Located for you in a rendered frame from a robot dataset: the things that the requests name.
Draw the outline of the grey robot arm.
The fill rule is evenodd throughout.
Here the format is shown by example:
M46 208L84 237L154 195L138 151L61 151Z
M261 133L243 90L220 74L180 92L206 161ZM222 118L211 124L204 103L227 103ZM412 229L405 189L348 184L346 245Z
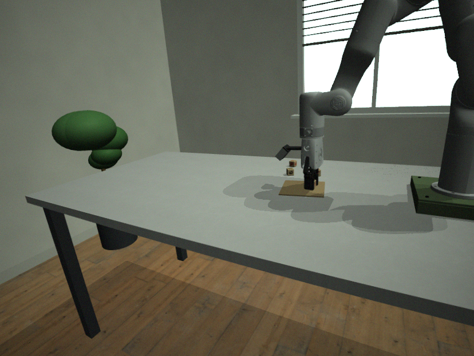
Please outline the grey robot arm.
M364 0L328 92L304 92L299 97L299 134L324 135L325 115L341 116L373 62L385 32L433 0ZM439 182L430 188L458 199L474 200L474 0L438 0L449 58L458 79L451 106Z

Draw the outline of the tan flat mat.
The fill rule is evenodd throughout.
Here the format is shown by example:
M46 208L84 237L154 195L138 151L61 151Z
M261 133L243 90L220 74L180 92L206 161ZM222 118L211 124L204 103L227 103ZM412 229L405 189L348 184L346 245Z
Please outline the tan flat mat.
M304 189L304 181L285 180L279 195L283 196L304 196L304 197L324 197L325 181L319 181L314 190Z

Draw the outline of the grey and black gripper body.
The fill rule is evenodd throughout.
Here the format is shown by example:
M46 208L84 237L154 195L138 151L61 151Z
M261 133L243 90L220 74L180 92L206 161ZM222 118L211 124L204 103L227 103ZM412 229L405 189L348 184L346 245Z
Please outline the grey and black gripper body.
M301 168L304 168L305 158L309 157L309 167L317 170L323 164L323 136L301 137Z

